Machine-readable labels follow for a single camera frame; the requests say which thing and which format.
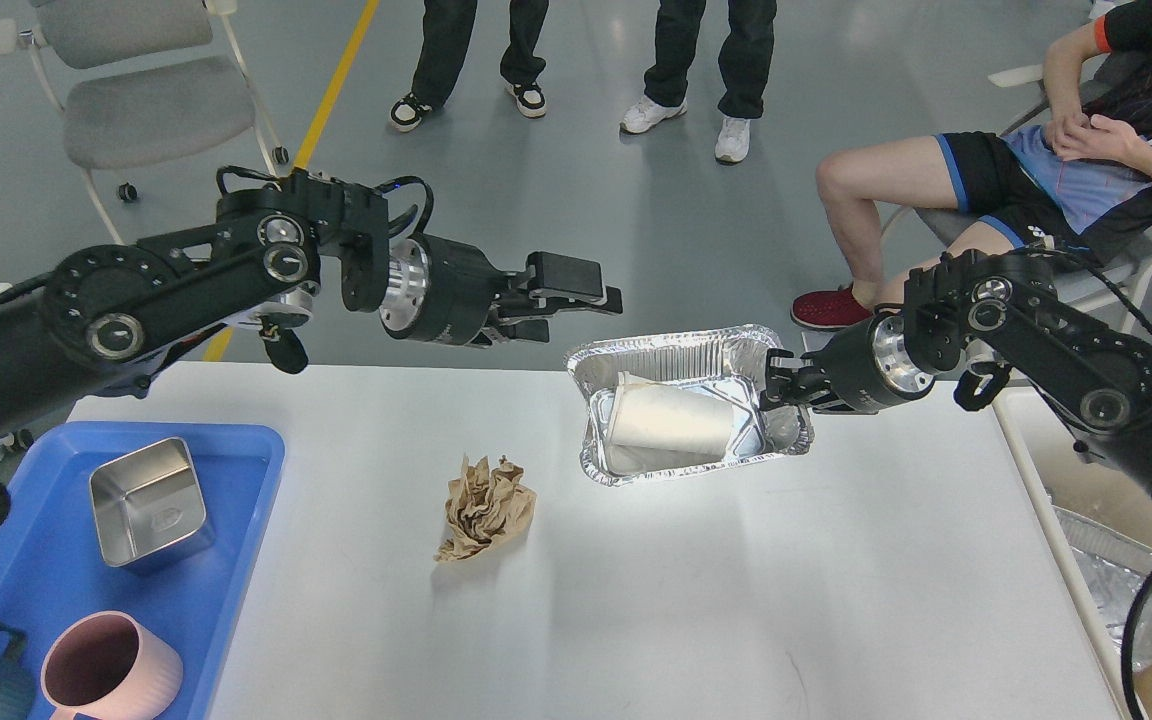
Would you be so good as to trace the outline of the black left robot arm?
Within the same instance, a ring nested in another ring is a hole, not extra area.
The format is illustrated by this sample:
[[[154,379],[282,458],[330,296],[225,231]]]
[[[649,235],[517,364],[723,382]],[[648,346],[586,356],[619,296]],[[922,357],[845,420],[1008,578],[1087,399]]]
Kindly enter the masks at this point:
[[[376,188],[296,169],[221,190],[214,223],[132,245],[90,247],[0,293],[0,437],[88,395],[146,396],[156,376],[225,324],[256,313],[271,364],[296,374],[306,354],[271,301],[320,283],[340,264],[348,310],[378,313],[391,338],[449,346],[545,343],[563,311],[621,314],[622,293],[594,262],[532,252],[503,272],[477,247],[426,232],[433,195],[397,217]],[[0,525],[12,507],[0,483]]]

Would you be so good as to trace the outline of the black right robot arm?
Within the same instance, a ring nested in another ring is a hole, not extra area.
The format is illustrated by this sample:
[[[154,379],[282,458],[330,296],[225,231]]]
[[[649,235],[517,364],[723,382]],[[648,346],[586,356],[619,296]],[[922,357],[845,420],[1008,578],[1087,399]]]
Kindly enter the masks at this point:
[[[968,411],[991,404],[1020,370],[1069,430],[1085,460],[1124,471],[1152,498],[1152,340],[1114,331],[1066,305],[1053,287],[1053,252],[945,253],[905,279],[900,309],[882,306],[791,367],[765,356],[761,410],[812,406],[819,414],[878,414],[919,400],[979,342],[955,389]],[[1152,569],[1126,615],[1120,674],[1126,710],[1139,719],[1134,634],[1152,593]]]

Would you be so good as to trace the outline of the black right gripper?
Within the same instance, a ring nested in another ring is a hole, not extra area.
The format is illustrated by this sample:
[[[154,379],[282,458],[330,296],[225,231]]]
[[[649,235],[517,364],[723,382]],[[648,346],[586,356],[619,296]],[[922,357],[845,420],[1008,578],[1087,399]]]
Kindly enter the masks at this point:
[[[927,396],[934,384],[905,351],[900,314],[870,316],[803,359],[768,351],[764,376],[760,414],[791,406],[814,407],[819,414],[879,414]]]

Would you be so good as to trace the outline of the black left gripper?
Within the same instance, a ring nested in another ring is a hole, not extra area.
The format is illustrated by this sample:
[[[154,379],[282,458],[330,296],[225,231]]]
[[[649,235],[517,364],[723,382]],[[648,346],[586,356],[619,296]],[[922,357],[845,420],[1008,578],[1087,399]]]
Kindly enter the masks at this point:
[[[547,319],[497,313],[503,296],[511,297],[511,316],[626,311],[620,288],[604,285],[599,263],[536,251],[522,272],[502,272],[477,247],[412,234],[391,250],[379,316],[394,340],[484,348],[548,343]]]

